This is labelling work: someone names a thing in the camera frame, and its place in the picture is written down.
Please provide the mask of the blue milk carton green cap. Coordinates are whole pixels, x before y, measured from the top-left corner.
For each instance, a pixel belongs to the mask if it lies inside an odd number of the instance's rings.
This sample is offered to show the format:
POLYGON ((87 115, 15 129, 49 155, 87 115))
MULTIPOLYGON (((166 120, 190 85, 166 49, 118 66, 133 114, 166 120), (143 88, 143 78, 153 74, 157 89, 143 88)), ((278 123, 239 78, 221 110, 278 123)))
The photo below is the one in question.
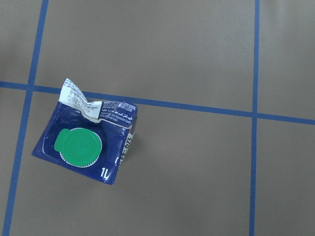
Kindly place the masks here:
POLYGON ((32 155, 113 185, 137 121, 136 105, 89 101, 68 78, 32 155))

